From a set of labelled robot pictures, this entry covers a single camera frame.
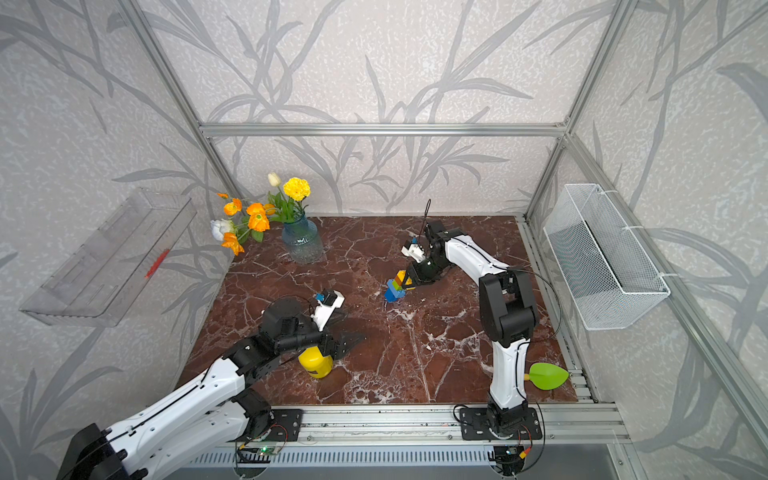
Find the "yellow long lego brick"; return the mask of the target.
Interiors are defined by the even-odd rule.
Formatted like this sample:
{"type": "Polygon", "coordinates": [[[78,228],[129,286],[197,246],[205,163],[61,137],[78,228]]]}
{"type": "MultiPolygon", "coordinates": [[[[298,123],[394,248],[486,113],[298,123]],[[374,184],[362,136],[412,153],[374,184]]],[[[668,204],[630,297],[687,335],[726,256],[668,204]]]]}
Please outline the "yellow long lego brick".
{"type": "Polygon", "coordinates": [[[404,289],[403,285],[404,285],[404,283],[407,280],[407,272],[405,270],[400,270],[397,273],[395,279],[398,280],[401,283],[401,285],[402,285],[402,289],[401,290],[403,290],[404,289]]]}

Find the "dark blue small lego brick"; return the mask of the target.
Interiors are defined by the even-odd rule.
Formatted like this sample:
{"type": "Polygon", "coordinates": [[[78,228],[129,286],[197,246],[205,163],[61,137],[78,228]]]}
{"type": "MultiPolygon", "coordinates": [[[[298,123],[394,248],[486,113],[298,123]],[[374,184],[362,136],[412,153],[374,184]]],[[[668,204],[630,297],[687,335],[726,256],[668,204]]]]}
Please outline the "dark blue small lego brick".
{"type": "Polygon", "coordinates": [[[404,291],[397,291],[397,290],[387,290],[385,292],[385,299],[387,302],[392,303],[395,302],[405,296],[404,291]]]}

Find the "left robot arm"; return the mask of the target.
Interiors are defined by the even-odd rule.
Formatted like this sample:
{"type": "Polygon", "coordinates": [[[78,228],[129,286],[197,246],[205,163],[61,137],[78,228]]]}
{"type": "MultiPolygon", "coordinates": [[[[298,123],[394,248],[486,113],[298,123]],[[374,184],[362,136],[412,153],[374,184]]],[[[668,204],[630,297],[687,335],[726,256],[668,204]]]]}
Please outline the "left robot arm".
{"type": "Polygon", "coordinates": [[[343,358],[363,340],[333,337],[328,325],[342,320],[343,295],[317,294],[307,314],[296,297],[271,303],[255,334],[247,336],[201,374],[144,410],[102,429],[90,424],[70,440],[60,479],[164,479],[207,450],[248,440],[274,423],[270,404],[253,384],[270,375],[283,356],[315,347],[323,358],[343,358]]]}

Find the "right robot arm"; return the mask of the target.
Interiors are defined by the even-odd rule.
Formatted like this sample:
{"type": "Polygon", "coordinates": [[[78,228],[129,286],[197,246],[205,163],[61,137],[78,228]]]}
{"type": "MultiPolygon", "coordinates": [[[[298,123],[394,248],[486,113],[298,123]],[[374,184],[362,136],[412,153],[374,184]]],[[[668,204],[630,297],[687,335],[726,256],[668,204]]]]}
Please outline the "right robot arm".
{"type": "Polygon", "coordinates": [[[509,437],[533,413],[524,387],[527,352],[539,324],[530,274],[494,258],[471,236],[447,229],[440,221],[427,221],[423,235],[426,249],[417,237],[401,248],[411,263],[400,285],[409,290],[434,284],[450,267],[460,268],[475,282],[481,326],[493,348],[487,421],[493,434],[509,437]]]}

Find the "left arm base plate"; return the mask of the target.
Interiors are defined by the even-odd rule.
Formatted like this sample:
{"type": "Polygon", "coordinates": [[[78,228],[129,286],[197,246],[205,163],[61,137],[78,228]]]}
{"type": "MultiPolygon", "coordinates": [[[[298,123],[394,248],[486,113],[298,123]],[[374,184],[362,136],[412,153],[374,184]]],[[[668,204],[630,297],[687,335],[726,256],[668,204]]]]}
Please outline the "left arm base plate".
{"type": "Polygon", "coordinates": [[[272,441],[278,443],[296,442],[302,424],[304,410],[278,408],[250,419],[238,442],[272,441]]]}

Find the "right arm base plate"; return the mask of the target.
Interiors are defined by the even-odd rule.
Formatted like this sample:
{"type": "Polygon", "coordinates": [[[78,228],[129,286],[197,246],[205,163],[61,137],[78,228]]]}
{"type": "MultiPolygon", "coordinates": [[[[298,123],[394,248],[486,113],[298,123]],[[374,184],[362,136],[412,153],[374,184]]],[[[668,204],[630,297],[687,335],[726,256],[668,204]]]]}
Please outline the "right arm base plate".
{"type": "Polygon", "coordinates": [[[542,422],[534,408],[527,408],[521,418],[512,421],[509,428],[492,427],[486,407],[458,404],[452,414],[461,428],[462,439],[466,441],[536,441],[544,437],[542,422]]]}

